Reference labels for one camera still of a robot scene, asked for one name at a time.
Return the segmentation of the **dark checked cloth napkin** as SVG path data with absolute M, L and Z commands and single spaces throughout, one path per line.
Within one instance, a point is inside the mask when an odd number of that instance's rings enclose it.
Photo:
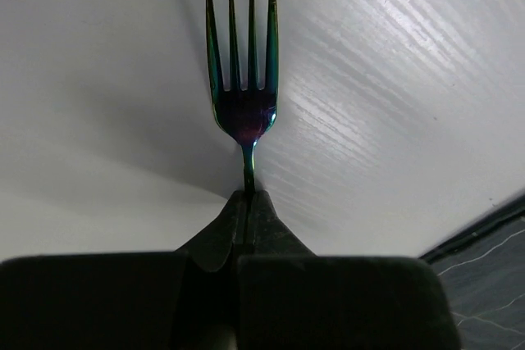
M 463 349 L 524 348 L 523 195 L 422 259 L 441 278 Z

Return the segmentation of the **iridescent fork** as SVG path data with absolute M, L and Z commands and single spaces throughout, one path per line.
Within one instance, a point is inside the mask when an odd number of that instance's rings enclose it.
M 255 193 L 254 151 L 260 138 L 274 125 L 279 86 L 279 28 L 277 0 L 268 0 L 264 86 L 258 87 L 258 50 L 255 0 L 249 0 L 248 78 L 240 78 L 235 0 L 229 0 L 230 86 L 224 86 L 213 0 L 206 0 L 206 49 L 212 112 L 217 125 L 240 146 L 244 192 Z

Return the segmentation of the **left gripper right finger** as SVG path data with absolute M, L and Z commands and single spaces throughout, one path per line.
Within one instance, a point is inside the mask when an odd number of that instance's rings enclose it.
M 257 191 L 248 205 L 244 225 L 248 254 L 314 256 L 314 253 L 278 217 L 267 191 Z

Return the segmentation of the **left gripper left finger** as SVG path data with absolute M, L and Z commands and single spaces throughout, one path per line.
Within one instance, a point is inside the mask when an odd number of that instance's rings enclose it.
M 247 213 L 244 191 L 234 191 L 219 215 L 176 251 L 187 253 L 204 272 L 219 271 L 236 242 L 243 243 Z

